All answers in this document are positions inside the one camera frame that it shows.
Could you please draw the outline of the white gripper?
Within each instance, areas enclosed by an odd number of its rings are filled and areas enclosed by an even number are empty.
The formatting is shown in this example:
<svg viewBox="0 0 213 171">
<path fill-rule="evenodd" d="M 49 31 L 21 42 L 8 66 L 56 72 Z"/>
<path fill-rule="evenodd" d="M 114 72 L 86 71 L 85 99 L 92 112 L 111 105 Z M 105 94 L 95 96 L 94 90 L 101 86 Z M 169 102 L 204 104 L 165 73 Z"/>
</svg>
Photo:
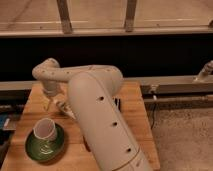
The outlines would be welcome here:
<svg viewBox="0 0 213 171">
<path fill-rule="evenodd" d="M 57 84 L 45 86 L 43 93 L 47 96 L 46 98 L 46 111 L 48 111 L 53 103 L 53 98 L 60 93 L 60 87 Z"/>
</svg>

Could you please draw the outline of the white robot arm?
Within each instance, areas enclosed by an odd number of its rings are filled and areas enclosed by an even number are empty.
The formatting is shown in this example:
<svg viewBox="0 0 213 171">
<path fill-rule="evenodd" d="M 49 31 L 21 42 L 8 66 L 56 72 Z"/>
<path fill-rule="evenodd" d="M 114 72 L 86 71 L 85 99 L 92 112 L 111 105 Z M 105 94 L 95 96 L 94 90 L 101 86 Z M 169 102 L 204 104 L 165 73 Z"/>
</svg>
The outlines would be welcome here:
<svg viewBox="0 0 213 171">
<path fill-rule="evenodd" d="M 101 171 L 153 171 L 147 157 L 115 105 L 121 71 L 110 65 L 62 68 L 49 58 L 32 70 L 49 97 L 67 84 L 68 104 Z"/>
</svg>

